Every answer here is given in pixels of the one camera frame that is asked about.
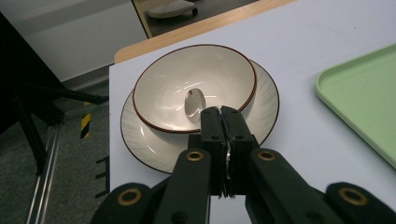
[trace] white table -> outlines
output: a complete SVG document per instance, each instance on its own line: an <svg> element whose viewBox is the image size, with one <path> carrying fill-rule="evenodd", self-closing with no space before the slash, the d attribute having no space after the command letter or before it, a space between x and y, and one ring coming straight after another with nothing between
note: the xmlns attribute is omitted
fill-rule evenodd
<svg viewBox="0 0 396 224"><path fill-rule="evenodd" d="M279 117L262 147L279 151L312 187L346 181L396 211L396 170L315 94L322 70L396 42L395 12L393 0L299 0L112 66L111 189L129 182L152 187L167 177L135 159L121 137L120 113L138 76L173 49L220 44L259 63L276 82ZM249 223L244 200L212 198L211 223Z"/></svg>

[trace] white bowl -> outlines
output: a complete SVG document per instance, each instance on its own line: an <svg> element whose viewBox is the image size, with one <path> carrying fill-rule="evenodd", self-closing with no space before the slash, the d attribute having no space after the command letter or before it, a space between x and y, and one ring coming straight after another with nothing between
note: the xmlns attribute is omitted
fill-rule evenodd
<svg viewBox="0 0 396 224"><path fill-rule="evenodd" d="M218 45L174 50L151 64L134 86L136 115L154 129L198 132L200 122L185 113L186 94L199 89L206 107L227 105L242 111L256 91L256 72L240 52Z"/></svg>
<svg viewBox="0 0 396 224"><path fill-rule="evenodd" d="M257 90L246 122L261 145L276 124L279 95L271 76L252 63L257 72ZM122 138L131 153L148 167L161 172L172 173L178 155L188 147L187 133L161 132L144 123L134 111L132 93L122 109L120 126Z"/></svg>

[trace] green tray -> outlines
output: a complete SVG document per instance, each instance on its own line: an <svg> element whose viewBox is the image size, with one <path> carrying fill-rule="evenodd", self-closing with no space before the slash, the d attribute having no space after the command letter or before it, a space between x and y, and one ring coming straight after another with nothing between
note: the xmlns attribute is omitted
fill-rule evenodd
<svg viewBox="0 0 396 224"><path fill-rule="evenodd" d="M318 75L318 97L396 168L396 44Z"/></svg>

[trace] yellow black tape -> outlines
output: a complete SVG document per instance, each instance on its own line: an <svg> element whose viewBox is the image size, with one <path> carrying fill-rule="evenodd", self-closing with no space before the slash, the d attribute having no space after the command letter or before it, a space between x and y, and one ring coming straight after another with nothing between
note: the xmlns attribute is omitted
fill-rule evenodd
<svg viewBox="0 0 396 224"><path fill-rule="evenodd" d="M87 138L90 136L90 121L91 113L88 113L82 117L81 121L81 134L79 138Z"/></svg>

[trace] saucer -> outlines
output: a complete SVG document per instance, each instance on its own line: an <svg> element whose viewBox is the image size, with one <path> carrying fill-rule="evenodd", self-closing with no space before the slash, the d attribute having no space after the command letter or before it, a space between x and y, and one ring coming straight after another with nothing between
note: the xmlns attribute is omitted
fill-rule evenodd
<svg viewBox="0 0 396 224"><path fill-rule="evenodd" d="M251 61L257 74L257 90L246 123L258 143L273 130L279 111L279 95L271 76ZM122 138L131 153L148 167L171 174L177 157L187 149L188 133L165 133L149 127L134 111L129 94L120 118Z"/></svg>

